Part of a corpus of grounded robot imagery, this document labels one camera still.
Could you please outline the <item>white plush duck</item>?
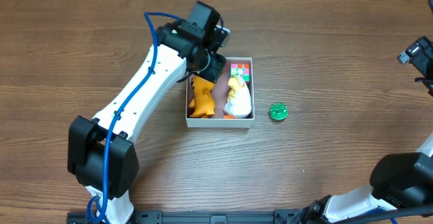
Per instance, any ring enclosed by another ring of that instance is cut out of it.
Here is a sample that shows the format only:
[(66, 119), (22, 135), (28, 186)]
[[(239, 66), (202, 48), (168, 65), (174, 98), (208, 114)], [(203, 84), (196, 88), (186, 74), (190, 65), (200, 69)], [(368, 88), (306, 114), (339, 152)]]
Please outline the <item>white plush duck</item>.
[(223, 108), (224, 118), (247, 118), (252, 112), (252, 98), (246, 81), (235, 75), (228, 80), (231, 88)]

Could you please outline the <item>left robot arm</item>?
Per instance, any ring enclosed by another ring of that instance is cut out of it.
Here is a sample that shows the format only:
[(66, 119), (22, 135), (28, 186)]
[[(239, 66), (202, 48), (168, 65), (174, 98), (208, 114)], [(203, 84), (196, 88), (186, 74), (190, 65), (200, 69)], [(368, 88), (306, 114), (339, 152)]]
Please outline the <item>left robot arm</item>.
[(210, 82), (226, 59), (217, 53), (230, 31), (176, 20), (151, 29), (147, 57), (122, 91), (91, 119), (77, 116), (68, 132), (67, 169), (91, 194), (91, 223), (128, 223), (134, 212), (129, 189), (138, 171), (137, 138), (167, 91), (186, 73)]

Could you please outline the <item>orange dinosaur toy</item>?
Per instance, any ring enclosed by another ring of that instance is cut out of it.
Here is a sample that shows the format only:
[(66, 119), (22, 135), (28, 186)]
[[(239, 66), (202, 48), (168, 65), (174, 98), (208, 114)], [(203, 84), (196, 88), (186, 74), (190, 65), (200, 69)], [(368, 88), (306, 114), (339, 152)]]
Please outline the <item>orange dinosaur toy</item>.
[(190, 117), (209, 118), (210, 116), (214, 116), (215, 102), (211, 94), (214, 83), (195, 76), (191, 80), (191, 88), (193, 89), (194, 97), (188, 106), (193, 108), (194, 111)]

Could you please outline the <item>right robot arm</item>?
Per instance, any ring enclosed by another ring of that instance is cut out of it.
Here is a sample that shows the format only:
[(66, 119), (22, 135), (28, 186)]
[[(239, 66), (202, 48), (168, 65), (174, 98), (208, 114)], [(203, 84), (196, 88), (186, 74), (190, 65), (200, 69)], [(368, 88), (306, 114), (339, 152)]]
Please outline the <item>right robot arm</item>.
[(369, 183), (343, 195), (326, 196), (299, 210), (290, 223), (370, 223), (432, 215), (432, 136), (411, 153), (389, 154)]

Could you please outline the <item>white box pink interior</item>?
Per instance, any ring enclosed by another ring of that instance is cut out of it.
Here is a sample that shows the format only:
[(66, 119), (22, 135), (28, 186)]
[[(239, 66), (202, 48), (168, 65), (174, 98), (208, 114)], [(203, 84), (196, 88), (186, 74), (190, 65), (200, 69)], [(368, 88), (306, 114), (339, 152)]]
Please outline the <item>white box pink interior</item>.
[[(247, 88), (251, 94), (252, 111), (246, 118), (234, 118), (226, 119), (223, 118), (225, 113), (223, 107), (227, 103), (227, 96), (229, 92), (229, 86), (227, 84), (229, 76), (231, 75), (231, 64), (248, 64), (250, 69), (250, 82), (247, 84)], [(212, 97), (215, 101), (215, 115), (210, 118), (191, 118), (190, 114), (193, 113), (193, 108), (189, 107), (189, 103), (192, 100), (194, 94), (191, 86), (191, 80), (193, 76), (189, 78), (186, 85), (186, 106), (185, 106), (185, 119), (189, 128), (246, 128), (249, 129), (255, 119), (254, 112), (254, 74), (253, 74), (253, 62), (252, 58), (227, 58), (227, 62), (224, 69), (219, 77), (214, 89), (211, 91)]]

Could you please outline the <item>green lattice wheel toy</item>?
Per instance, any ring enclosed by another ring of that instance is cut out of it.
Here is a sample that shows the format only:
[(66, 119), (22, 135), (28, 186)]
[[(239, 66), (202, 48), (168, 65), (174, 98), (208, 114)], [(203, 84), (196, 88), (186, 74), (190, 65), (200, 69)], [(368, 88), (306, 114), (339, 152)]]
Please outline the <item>green lattice wheel toy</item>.
[(273, 120), (283, 121), (288, 116), (287, 106), (283, 103), (273, 104), (269, 110), (269, 116)]

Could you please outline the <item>multicoloured puzzle cube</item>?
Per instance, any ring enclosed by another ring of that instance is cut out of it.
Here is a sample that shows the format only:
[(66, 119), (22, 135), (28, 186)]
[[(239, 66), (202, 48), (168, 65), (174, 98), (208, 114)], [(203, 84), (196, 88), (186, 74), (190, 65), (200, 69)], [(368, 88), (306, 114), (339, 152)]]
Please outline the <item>multicoloured puzzle cube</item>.
[(231, 77), (240, 76), (246, 83), (250, 82), (250, 64), (249, 63), (232, 63), (230, 65)]

